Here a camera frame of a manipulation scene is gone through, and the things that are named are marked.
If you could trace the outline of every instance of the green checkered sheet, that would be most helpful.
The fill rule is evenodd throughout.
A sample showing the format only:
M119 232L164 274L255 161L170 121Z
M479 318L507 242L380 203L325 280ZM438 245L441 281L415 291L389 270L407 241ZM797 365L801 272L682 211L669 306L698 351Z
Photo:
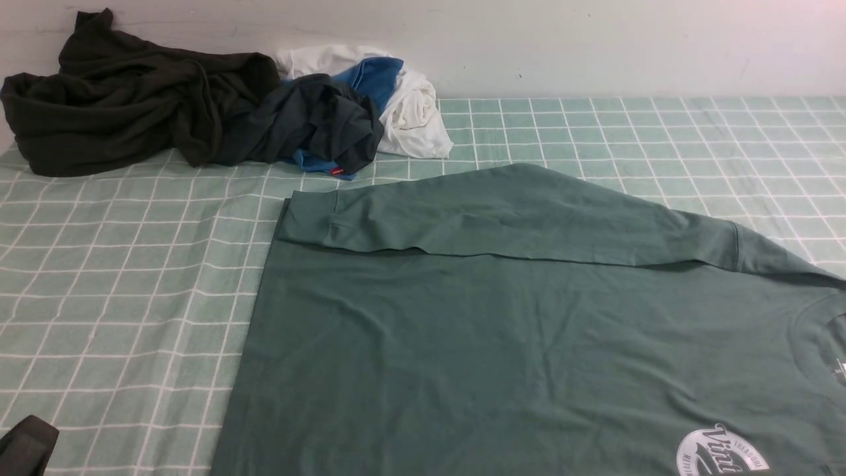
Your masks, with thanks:
M49 474L207 473L293 191L531 162L731 219L846 275L846 97L440 107L450 159L379 155L352 182L281 163L192 169L174 151L51 179L13 146L0 157L0 432L28 414L59 427Z

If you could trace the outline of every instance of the green t-shirt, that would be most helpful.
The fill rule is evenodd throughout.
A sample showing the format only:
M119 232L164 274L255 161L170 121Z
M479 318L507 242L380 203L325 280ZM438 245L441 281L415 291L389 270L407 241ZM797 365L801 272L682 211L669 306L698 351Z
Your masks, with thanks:
M530 165L295 193L211 474L846 474L843 287Z

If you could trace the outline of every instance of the white wall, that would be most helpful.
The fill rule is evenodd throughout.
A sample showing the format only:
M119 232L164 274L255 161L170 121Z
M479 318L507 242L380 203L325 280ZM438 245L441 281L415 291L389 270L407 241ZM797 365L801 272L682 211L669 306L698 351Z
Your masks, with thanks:
M846 0L3 0L0 75L54 72L105 6L201 51L384 47L442 96L846 93Z

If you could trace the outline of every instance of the black fabric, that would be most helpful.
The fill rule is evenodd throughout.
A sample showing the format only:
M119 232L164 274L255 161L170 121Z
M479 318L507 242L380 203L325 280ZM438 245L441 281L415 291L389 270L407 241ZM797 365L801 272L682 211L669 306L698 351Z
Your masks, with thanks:
M77 13L57 75L22 73L3 83L6 120L34 173L95 174L168 147L191 165L207 163L236 104L258 104L278 87L268 56L160 47L112 30L112 22L108 8Z
M42 476L58 439L58 430L30 415L0 439L0 475Z
M273 163L304 149L354 174L373 162L385 130L369 97L318 74L282 84L258 108L242 102L224 131L215 163Z

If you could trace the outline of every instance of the clothing tag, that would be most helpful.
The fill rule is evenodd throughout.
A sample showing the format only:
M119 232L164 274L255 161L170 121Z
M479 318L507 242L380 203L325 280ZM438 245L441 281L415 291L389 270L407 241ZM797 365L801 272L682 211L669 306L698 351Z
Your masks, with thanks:
M832 377L846 386L846 314L840 314L825 327L822 360Z
M846 386L846 359L837 359L835 363L830 363L828 371L832 373L836 381Z

